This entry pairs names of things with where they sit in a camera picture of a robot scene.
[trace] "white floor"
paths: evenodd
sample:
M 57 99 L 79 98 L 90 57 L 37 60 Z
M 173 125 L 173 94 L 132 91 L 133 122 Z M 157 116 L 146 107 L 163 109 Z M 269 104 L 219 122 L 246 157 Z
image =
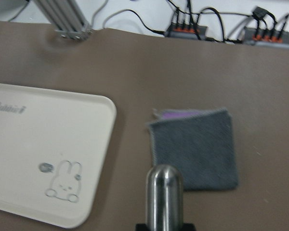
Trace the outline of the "white floor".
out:
M 186 6 L 186 0 L 173 0 L 181 9 Z M 25 0 L 0 0 L 0 20 L 8 21 L 22 8 Z M 77 0 L 84 15 L 91 21 L 93 13 L 104 3 L 104 0 Z M 255 6 L 260 6 L 269 10 L 277 19 L 289 13 L 289 0 L 192 0 L 194 12 L 199 12 L 202 8 L 211 6 L 220 12 L 236 12 L 251 14 Z M 94 29 L 101 29 L 103 21 L 111 14 L 123 10 L 132 9 L 138 12 L 144 23 L 155 30 L 165 30 L 170 24 L 172 8 L 166 0 L 109 0 L 108 4 L 99 12 L 95 18 Z M 242 20 L 243 16 L 223 15 L 223 22 L 226 35 L 234 26 Z M 271 26 L 271 19 L 265 18 Z M 22 13 L 13 20 L 22 23 L 48 23 L 44 15 L 38 10 L 35 3 L 31 3 Z M 200 24 L 209 26 L 208 36 L 216 39 L 221 38 L 221 30 L 217 17 L 213 14 L 202 15 Z M 107 21 L 106 27 L 119 30 L 130 31 L 139 34 L 156 36 L 146 30 L 137 16 L 131 12 L 124 12 Z

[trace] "bunny drawing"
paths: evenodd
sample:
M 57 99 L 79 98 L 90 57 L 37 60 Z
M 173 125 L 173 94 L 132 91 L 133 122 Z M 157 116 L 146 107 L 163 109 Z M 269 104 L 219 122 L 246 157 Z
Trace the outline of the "bunny drawing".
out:
M 81 189 L 82 166 L 78 162 L 64 160 L 58 165 L 56 175 L 52 178 L 49 189 L 45 194 L 61 200 L 77 203 Z

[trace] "gray cloth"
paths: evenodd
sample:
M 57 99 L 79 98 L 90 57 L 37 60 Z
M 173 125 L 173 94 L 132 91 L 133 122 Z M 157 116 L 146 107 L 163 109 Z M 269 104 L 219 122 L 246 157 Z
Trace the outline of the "gray cloth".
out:
M 178 168 L 185 190 L 229 190 L 238 185 L 231 117 L 226 109 L 183 118 L 159 117 L 149 128 L 153 165 Z

